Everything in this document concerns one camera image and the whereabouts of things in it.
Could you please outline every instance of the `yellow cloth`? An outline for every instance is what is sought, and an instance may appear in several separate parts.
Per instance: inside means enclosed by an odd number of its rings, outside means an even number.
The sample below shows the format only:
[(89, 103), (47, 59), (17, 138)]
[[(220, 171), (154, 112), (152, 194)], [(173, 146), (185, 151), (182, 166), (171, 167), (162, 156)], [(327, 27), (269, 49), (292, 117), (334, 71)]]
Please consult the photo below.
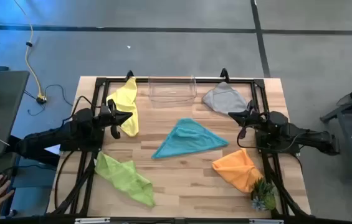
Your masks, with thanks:
[(132, 112), (133, 116), (127, 119), (120, 128), (130, 137), (138, 133), (138, 114), (136, 107), (137, 84), (136, 78), (131, 77), (127, 80), (126, 84), (117, 89), (107, 97), (107, 101), (113, 99), (116, 104), (117, 110), (123, 112)]
[(212, 166), (225, 181), (245, 193), (253, 191), (256, 180), (263, 177), (247, 155), (246, 149), (224, 156), (214, 161)]

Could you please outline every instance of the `concrete floor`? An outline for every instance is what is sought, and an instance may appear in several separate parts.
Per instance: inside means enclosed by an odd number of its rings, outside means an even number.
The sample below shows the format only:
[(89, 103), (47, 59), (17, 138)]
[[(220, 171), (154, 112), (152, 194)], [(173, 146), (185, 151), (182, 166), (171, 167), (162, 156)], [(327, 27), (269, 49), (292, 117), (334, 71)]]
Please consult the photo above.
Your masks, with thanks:
[[(263, 29), (352, 30), (352, 0), (256, 1)], [(37, 25), (255, 27), (249, 0), (19, 2)], [(0, 1), (0, 24), (26, 24), (26, 20), (12, 1)], [(23, 56), (29, 34), (0, 30), (0, 65), (27, 70)], [(352, 91), (352, 35), (265, 34), (264, 45), (271, 77), (282, 79), (291, 121), (301, 127), (325, 129), (318, 118)], [(37, 31), (30, 63), (43, 86), (63, 85), (69, 100), (79, 76), (125, 75), (130, 69), (135, 75), (215, 77), (226, 67), (232, 77), (264, 77), (255, 34)], [(36, 94), (32, 79), (27, 90)], [(40, 107), (32, 98), (23, 98), (14, 135), (23, 137), (57, 127), (69, 115), (70, 106), (62, 101), (59, 89), (50, 89), (47, 95), (47, 109), (39, 116), (27, 114), (28, 109), (35, 112)], [(341, 158), (304, 148), (302, 163), (312, 213), (352, 220), (352, 182), (344, 181), (346, 164)]]

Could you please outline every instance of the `cloth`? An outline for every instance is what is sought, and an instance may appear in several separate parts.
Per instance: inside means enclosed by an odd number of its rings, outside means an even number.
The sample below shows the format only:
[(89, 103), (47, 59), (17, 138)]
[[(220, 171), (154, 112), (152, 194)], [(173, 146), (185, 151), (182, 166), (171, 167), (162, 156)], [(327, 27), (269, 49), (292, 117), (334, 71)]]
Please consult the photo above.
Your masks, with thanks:
[(132, 112), (133, 116), (127, 119), (120, 128), (130, 137), (138, 133), (138, 113), (135, 103), (137, 96), (136, 78), (131, 77), (127, 80), (126, 84), (117, 89), (107, 97), (107, 101), (113, 99), (116, 104), (117, 110), (123, 112)]
[(95, 172), (111, 182), (116, 189), (127, 193), (132, 199), (149, 207), (155, 206), (152, 183), (137, 174), (133, 161), (118, 162), (99, 152)]
[(209, 90), (202, 97), (202, 101), (212, 110), (222, 114), (241, 112), (247, 108), (246, 100), (226, 82), (219, 83)]
[(229, 142), (213, 134), (198, 122), (180, 119), (170, 134), (162, 142), (152, 159), (179, 156), (194, 152), (202, 152), (226, 146)]
[(256, 180), (263, 177), (247, 155), (246, 149), (226, 155), (214, 161), (212, 166), (225, 181), (245, 193), (253, 191)]

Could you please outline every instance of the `wooden table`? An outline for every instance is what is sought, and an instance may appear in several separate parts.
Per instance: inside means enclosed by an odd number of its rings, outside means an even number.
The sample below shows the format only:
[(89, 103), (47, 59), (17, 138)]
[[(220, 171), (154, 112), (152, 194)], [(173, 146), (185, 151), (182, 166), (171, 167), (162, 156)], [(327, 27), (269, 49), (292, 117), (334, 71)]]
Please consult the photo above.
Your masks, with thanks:
[[(75, 98), (84, 95), (92, 99), (96, 77), (80, 77)], [(113, 93), (123, 83), (111, 83)], [(236, 137), (240, 131), (237, 123), (228, 116), (211, 111), (201, 102), (201, 98), (216, 84), (197, 84), (197, 97), (192, 106), (153, 108), (148, 98), (148, 84), (138, 84), (136, 105), (140, 132), (136, 137), (121, 133), (121, 139), (113, 139), (110, 130), (105, 131), (102, 150), (120, 162), (134, 160), (138, 173), (150, 180), (154, 186), (154, 208), (138, 203), (114, 189), (112, 184), (95, 174), (90, 198), (88, 216), (101, 217), (200, 217), (200, 218), (260, 218), (270, 217), (270, 212), (256, 212), (251, 208), (249, 194), (242, 193), (225, 182), (212, 169), (212, 162), (230, 154), (239, 147)], [(247, 100), (252, 99), (250, 86), (232, 84), (235, 90)], [(281, 80), (265, 79), (265, 87), (270, 111), (275, 110), (288, 116)], [(82, 100), (78, 109), (89, 108)], [(173, 126), (181, 118), (192, 118), (230, 144), (219, 150), (206, 151), (168, 159), (152, 160), (157, 150)], [(254, 130), (248, 129), (241, 141), (246, 146), (254, 146)], [(263, 173), (260, 155), (255, 149), (247, 149), (250, 158)], [(60, 164), (67, 154), (61, 156)], [(280, 164), (285, 188), (299, 206), (310, 213), (302, 171), (296, 158), (281, 154)], [(80, 153), (75, 152), (64, 165), (59, 179), (59, 202), (74, 186)], [(84, 189), (78, 201), (82, 205)], [(54, 194), (50, 196), (48, 212), (54, 209)]]

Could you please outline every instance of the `lime green cloth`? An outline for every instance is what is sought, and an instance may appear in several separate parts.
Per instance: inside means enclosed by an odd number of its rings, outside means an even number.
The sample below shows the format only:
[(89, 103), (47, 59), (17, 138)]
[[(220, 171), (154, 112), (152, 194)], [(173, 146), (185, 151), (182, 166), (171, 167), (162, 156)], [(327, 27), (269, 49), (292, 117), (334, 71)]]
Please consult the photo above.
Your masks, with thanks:
[(149, 207), (155, 206), (152, 184), (137, 174), (134, 161), (118, 162), (99, 152), (95, 172), (111, 182), (116, 189), (127, 193), (132, 199)]

